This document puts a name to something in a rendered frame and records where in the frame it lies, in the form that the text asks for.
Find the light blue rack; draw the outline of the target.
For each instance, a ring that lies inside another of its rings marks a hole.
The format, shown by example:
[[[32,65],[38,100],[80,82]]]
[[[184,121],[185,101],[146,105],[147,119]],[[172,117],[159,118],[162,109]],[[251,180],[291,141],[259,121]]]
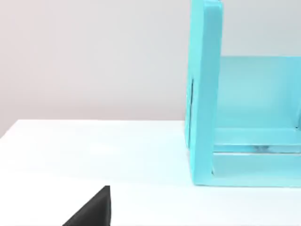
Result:
[[[221,0],[190,0],[192,182],[301,187],[301,56],[222,56],[222,25]]]

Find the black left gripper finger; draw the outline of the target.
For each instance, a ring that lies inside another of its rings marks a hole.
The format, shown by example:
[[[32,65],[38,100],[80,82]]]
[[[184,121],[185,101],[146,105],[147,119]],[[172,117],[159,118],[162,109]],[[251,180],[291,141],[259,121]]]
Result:
[[[62,226],[111,226],[110,186],[104,186]]]

